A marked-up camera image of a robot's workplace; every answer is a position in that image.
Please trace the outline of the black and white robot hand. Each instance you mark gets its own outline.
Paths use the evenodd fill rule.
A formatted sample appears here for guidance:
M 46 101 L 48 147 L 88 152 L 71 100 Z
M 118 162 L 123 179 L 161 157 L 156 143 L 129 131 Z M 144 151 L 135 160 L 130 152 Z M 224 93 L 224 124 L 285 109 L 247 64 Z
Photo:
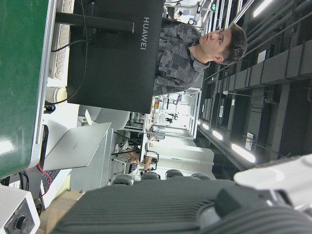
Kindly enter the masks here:
M 292 156 L 238 172 L 148 176 L 87 192 L 54 234 L 309 234 L 312 156 Z

